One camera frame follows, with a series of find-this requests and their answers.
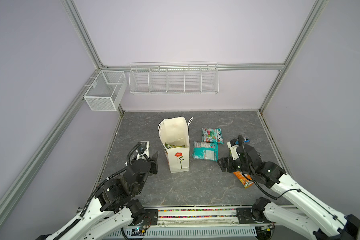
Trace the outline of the green Fox's candy bag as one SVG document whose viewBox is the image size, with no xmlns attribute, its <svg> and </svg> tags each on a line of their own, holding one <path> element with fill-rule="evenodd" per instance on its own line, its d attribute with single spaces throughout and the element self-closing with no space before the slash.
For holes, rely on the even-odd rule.
<svg viewBox="0 0 360 240">
<path fill-rule="evenodd" d="M 174 148 L 185 148 L 185 145 L 170 145 L 168 143 L 165 143 L 166 149 L 174 149 Z"/>
</svg>

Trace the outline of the white floral paper bag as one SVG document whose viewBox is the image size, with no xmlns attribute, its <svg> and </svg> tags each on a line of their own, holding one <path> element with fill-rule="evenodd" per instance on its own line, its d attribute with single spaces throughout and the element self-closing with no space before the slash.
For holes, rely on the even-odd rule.
<svg viewBox="0 0 360 240">
<path fill-rule="evenodd" d="M 187 172 L 190 161 L 189 126 L 193 118 L 188 121 L 184 117 L 164 119 L 158 126 L 159 137 L 164 148 L 171 173 Z M 165 143 L 170 145 L 185 145 L 185 148 L 166 149 Z"/>
</svg>

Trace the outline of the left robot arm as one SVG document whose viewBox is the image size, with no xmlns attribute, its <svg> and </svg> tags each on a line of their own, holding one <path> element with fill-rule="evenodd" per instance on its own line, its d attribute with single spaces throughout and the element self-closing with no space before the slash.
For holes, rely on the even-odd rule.
<svg viewBox="0 0 360 240">
<path fill-rule="evenodd" d="M 102 240 L 129 225 L 148 223 L 152 217 L 135 197 L 149 176 L 158 173 L 158 153 L 149 154 L 150 143 L 138 142 L 127 155 L 126 166 L 105 178 L 85 206 L 61 229 L 40 240 Z"/>
</svg>

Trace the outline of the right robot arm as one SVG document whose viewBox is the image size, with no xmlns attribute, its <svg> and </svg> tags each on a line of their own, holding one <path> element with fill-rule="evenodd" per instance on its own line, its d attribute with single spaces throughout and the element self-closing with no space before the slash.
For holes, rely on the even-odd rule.
<svg viewBox="0 0 360 240">
<path fill-rule="evenodd" d="M 280 224 L 309 240 L 356 240 L 360 219 L 344 215 L 299 185 L 274 162 L 262 161 L 244 137 L 227 143 L 231 155 L 217 161 L 223 172 L 240 172 L 265 195 L 251 209 L 237 210 L 239 220 Z"/>
</svg>

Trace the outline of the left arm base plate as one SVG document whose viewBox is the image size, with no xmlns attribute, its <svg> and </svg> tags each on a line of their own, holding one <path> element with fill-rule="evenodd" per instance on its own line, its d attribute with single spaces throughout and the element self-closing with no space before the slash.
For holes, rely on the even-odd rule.
<svg viewBox="0 0 360 240">
<path fill-rule="evenodd" d="M 145 209 L 145 214 L 143 221 L 141 222 L 142 226 L 156 226 L 159 219 L 159 210 L 158 209 Z"/>
</svg>

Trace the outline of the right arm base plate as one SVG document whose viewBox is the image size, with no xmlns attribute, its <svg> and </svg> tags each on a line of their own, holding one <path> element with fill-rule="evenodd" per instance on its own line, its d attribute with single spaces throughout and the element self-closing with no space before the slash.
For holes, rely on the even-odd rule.
<svg viewBox="0 0 360 240">
<path fill-rule="evenodd" d="M 236 208 L 236 217 L 240 224 L 270 224 L 264 213 L 260 210 L 252 208 Z"/>
</svg>

